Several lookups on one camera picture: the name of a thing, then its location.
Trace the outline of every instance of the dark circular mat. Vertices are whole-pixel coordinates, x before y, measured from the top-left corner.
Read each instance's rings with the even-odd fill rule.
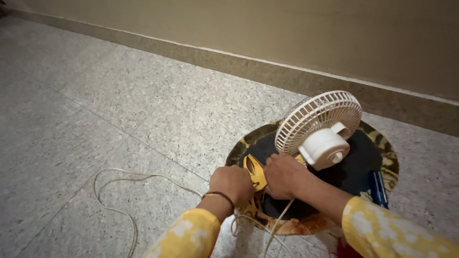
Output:
[[[226,165],[243,167],[243,157],[252,154],[265,165],[266,159],[278,153],[274,146],[275,132],[279,122],[262,126],[242,138],[229,154]],[[368,172],[381,170],[385,188],[389,193],[397,183],[398,161],[389,142],[371,126],[361,122],[358,130],[349,138],[349,154],[333,167],[315,171],[319,178],[350,194],[369,199]],[[242,214],[255,218],[263,225],[272,227],[289,201],[275,200],[258,192],[247,207],[240,208]],[[277,234],[314,234],[334,224],[310,205],[295,200],[282,218],[284,225]]]

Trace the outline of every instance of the blue object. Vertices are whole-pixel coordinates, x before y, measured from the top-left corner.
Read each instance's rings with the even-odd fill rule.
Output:
[[[371,198],[376,205],[389,209],[389,200],[387,199],[384,181],[380,171],[371,170],[368,173],[368,184],[370,185]]]

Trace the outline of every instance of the fan grille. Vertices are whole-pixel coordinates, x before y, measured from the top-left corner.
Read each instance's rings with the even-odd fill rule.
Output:
[[[291,156],[299,154],[298,147],[314,132],[341,122],[352,135],[362,118],[357,99],[343,90],[306,98],[295,107],[281,123],[275,139],[277,151]]]

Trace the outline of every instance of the hand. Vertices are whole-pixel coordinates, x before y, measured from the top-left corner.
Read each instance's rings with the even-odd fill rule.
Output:
[[[233,165],[215,170],[210,177],[209,191],[226,194],[236,207],[240,207],[253,198],[255,188],[247,169]]]
[[[285,153],[273,154],[266,160],[264,176],[268,182],[266,193],[278,200],[297,198],[305,180],[315,177],[303,164]]]

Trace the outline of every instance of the yellow sleeve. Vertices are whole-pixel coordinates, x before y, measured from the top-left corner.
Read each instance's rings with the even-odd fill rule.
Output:
[[[204,209],[185,211],[142,256],[144,258],[210,257],[220,222]]]
[[[459,246],[389,210],[353,197],[343,211],[349,245],[365,258],[459,257]]]

